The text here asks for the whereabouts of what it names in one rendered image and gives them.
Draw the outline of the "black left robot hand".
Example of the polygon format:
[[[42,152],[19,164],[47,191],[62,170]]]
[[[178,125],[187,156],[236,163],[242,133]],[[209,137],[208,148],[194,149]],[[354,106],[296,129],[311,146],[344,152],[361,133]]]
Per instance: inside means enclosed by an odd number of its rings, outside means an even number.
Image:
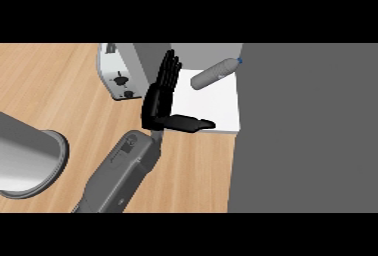
[[[203,129],[214,129],[215,123],[205,119],[171,114],[174,89],[178,79],[181,63],[168,50],[160,62],[156,80],[150,84],[141,105],[141,128],[152,131],[163,129],[194,133]]]

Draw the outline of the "large dark grey door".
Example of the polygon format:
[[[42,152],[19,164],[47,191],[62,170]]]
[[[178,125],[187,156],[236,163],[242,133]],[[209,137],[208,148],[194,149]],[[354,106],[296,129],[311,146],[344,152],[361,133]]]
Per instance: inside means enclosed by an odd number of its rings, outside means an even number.
[[[248,44],[231,212],[378,212],[378,44]]]

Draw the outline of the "white toaster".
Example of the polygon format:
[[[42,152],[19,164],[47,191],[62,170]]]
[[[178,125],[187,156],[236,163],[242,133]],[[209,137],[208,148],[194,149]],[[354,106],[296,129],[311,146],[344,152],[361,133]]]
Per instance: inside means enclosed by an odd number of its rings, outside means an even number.
[[[98,44],[95,69],[113,100],[144,97],[149,82],[131,43]]]

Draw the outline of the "clear plastic water bottle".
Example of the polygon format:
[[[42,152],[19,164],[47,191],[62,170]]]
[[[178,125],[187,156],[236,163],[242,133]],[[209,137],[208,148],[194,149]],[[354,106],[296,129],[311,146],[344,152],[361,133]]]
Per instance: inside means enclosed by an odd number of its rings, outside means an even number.
[[[209,68],[200,71],[190,78],[190,86],[194,90],[203,89],[214,82],[221,80],[228,76],[237,69],[239,64],[242,63],[240,58],[227,58],[214,64]]]

